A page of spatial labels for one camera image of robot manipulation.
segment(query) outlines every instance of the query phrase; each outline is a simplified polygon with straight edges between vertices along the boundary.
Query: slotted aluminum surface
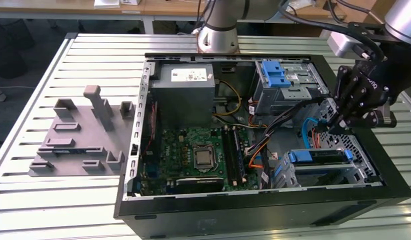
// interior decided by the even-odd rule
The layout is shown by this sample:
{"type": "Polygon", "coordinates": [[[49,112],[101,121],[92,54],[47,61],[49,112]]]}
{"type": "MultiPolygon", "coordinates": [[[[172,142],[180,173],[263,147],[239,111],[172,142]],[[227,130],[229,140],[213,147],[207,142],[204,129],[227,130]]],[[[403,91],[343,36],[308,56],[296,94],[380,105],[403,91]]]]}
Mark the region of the slotted aluminum surface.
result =
{"type": "MultiPolygon", "coordinates": [[[[240,37],[248,54],[323,55],[336,71],[351,60],[333,56],[325,40],[304,37],[240,37]]],[[[0,151],[0,239],[139,239],[113,220],[117,176],[29,177],[28,166],[51,126],[57,98],[91,104],[85,85],[100,85],[111,104],[133,101],[144,53],[193,53],[195,39],[173,35],[79,34],[67,39],[33,92],[0,151]]],[[[411,186],[411,106],[401,97],[392,106],[396,128],[376,136],[411,186]]],[[[411,199],[381,207],[339,226],[297,228],[189,239],[411,239],[411,199]]]]}

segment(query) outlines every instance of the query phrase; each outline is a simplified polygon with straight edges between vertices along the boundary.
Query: ram slot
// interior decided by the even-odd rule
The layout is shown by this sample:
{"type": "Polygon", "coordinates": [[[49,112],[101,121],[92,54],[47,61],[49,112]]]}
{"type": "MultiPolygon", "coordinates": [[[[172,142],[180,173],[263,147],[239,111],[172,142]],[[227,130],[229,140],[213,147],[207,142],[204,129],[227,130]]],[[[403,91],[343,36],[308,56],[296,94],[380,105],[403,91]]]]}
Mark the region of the ram slot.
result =
{"type": "Polygon", "coordinates": [[[244,169],[244,161],[243,161],[243,152],[240,150],[240,140],[239,140],[239,133],[236,127],[233,127],[233,141],[235,141],[235,146],[236,146],[236,165],[237,165],[237,182],[244,183],[247,182],[245,179],[245,169],[244,169]]]}
{"type": "Polygon", "coordinates": [[[227,181],[232,186],[237,186],[237,166],[235,165],[235,155],[233,155],[233,131],[227,127],[221,128],[221,141],[224,149],[224,161],[227,169],[227,181]]]}

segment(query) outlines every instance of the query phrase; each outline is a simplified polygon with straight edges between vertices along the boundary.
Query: gray plastic peg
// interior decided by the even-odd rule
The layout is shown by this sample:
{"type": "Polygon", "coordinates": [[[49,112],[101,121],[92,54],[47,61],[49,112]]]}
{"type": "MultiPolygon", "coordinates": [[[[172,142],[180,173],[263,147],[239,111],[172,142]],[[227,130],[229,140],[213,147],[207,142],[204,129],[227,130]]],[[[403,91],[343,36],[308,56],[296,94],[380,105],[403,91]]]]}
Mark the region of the gray plastic peg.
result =
{"type": "Polygon", "coordinates": [[[112,131],[115,127],[108,110],[100,97],[100,86],[87,85],[84,90],[84,97],[89,99],[92,103],[93,113],[101,122],[104,130],[107,132],[112,131]]]}

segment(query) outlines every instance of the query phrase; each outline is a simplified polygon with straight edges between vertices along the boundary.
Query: orange wire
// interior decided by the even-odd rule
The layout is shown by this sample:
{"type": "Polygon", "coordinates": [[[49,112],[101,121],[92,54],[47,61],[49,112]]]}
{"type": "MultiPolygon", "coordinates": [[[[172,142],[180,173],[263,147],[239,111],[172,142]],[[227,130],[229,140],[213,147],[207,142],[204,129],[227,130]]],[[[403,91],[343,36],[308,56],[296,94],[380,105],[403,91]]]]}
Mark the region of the orange wire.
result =
{"type": "Polygon", "coordinates": [[[248,124],[249,124],[251,127],[257,127],[259,125],[252,124],[251,120],[252,120],[252,115],[249,115],[249,117],[248,117],[248,124]]]}
{"type": "Polygon", "coordinates": [[[316,134],[316,146],[317,146],[317,148],[320,148],[319,133],[316,134]]]}
{"type": "Polygon", "coordinates": [[[252,162],[253,162],[253,159],[256,158],[259,152],[261,151],[261,149],[264,148],[264,146],[267,145],[268,142],[269,142],[269,140],[265,141],[265,143],[260,146],[260,148],[257,149],[257,151],[253,153],[252,158],[251,158],[249,163],[248,163],[248,167],[249,167],[249,168],[263,168],[261,165],[255,165],[255,164],[252,164],[252,162]]]}
{"type": "Polygon", "coordinates": [[[315,129],[312,128],[312,142],[313,142],[313,148],[316,148],[316,142],[315,142],[315,129]]]}

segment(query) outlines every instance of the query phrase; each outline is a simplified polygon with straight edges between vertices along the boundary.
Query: green motherboard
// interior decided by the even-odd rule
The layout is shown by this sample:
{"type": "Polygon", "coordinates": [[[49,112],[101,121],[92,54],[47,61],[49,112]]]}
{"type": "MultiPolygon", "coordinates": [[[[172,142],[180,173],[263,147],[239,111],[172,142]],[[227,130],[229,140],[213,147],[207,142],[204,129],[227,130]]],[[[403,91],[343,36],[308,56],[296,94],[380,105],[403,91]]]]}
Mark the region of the green motherboard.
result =
{"type": "MultiPolygon", "coordinates": [[[[161,133],[160,160],[145,165],[148,172],[156,172],[143,182],[147,185],[145,195],[167,195],[168,180],[180,178],[221,178],[224,180],[223,192],[257,189],[256,172],[244,169],[243,181],[236,183],[229,178],[228,161],[224,148],[224,128],[187,128],[164,130],[161,133]]],[[[249,146],[247,130],[236,129],[239,152],[249,146]]],[[[231,169],[237,169],[237,161],[231,164],[231,169]]]]}

